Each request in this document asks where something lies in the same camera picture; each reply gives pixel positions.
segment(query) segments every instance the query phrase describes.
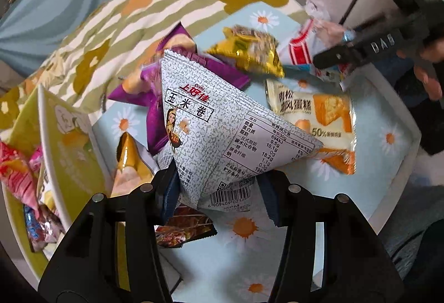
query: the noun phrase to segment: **nutrition facts table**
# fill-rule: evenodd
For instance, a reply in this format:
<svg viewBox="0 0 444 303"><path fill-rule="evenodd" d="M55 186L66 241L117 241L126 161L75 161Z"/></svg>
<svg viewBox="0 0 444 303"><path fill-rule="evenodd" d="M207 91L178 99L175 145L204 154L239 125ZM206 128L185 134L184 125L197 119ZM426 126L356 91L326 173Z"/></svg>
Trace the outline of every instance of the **nutrition facts table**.
<svg viewBox="0 0 444 303"><path fill-rule="evenodd" d="M314 145L279 124L248 112L224 156L255 174L306 156Z"/></svg>

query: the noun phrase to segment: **curtain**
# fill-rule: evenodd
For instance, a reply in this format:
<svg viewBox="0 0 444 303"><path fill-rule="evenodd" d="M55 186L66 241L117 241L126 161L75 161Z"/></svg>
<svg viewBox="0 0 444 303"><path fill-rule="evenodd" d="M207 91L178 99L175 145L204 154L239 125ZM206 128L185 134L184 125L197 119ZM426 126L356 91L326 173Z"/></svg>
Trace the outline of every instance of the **curtain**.
<svg viewBox="0 0 444 303"><path fill-rule="evenodd" d="M15 1L0 20L0 60L30 75L104 1Z"/></svg>

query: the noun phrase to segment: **finger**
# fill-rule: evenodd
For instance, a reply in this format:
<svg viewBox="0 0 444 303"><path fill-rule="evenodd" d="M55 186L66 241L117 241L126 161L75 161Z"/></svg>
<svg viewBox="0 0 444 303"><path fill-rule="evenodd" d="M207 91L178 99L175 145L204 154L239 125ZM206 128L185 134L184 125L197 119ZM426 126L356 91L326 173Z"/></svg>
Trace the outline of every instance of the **finger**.
<svg viewBox="0 0 444 303"><path fill-rule="evenodd" d="M413 68L413 71L415 73L415 76L417 77L417 79L421 83L423 83L423 84L427 84L428 83L428 75L427 75L426 71L422 67L419 67L419 66L415 65L415 67Z"/></svg>
<svg viewBox="0 0 444 303"><path fill-rule="evenodd" d="M439 39L421 52L421 57L434 63L444 60L444 39Z"/></svg>
<svg viewBox="0 0 444 303"><path fill-rule="evenodd" d="M430 97L430 100L436 101L441 99L443 96L441 85L433 78L429 78L428 83L424 84L424 88Z"/></svg>
<svg viewBox="0 0 444 303"><path fill-rule="evenodd" d="M398 55L398 57L400 57L401 59L405 59L407 57L407 55L405 55L401 50L398 50L396 52L396 55Z"/></svg>

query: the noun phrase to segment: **floral blanket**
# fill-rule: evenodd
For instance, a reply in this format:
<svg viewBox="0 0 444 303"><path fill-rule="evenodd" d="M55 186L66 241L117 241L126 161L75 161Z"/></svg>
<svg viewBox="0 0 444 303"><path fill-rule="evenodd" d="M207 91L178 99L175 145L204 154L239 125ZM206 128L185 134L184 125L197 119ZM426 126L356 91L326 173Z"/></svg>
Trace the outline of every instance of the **floral blanket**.
<svg viewBox="0 0 444 303"><path fill-rule="evenodd" d="M6 139L38 84L89 114L102 114L102 98L178 23L196 36L242 7L262 1L296 21L307 18L295 0L108 0L67 36L42 66L0 99L0 137Z"/></svg>

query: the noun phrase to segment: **daisy pattern tablecloth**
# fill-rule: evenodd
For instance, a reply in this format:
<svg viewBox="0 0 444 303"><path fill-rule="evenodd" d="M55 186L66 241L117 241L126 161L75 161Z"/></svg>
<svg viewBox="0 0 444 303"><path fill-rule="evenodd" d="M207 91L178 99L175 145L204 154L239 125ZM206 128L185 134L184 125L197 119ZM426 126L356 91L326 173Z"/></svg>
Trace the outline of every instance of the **daisy pattern tablecloth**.
<svg viewBox="0 0 444 303"><path fill-rule="evenodd" d="M289 72L281 81L298 91L337 91L301 72ZM265 105L265 92L258 86L253 88L256 89L250 96ZM346 176L321 160L300 160L280 170L291 182L303 185L313 194L348 194L368 219L387 194L413 137L386 99L364 77L354 81L350 95L357 111L356 174ZM214 220L216 236L186 243L178 250L163 251L184 278L173 294L174 300L267 301L279 267L286 228L275 227L262 204L259 202L255 210L246 213L205 210ZM318 223L314 274L323 266L323 244L323 227Z"/></svg>
<svg viewBox="0 0 444 303"><path fill-rule="evenodd" d="M251 4L195 37L201 50L223 39L222 28L234 24L271 32L278 41L296 30L298 23L264 3ZM286 71L281 80L289 88L304 92L339 92L330 84L303 72ZM246 93L268 107L263 79L254 77ZM357 112L357 172L345 176L321 160L298 161L283 170L290 181L313 194L334 197L343 192L352 197L366 218L377 209L407 154L411 132L395 115L386 99L365 78L350 88ZM146 145L146 110L114 103L93 129L110 168L123 130L133 131ZM164 249L163 255L181 273L184 282L174 292L175 301L265 302L279 267L286 228L277 228L268 218L263 202L246 213L204 211L214 220L216 236L186 243L180 249ZM322 268L323 230L317 225L314 273Z"/></svg>

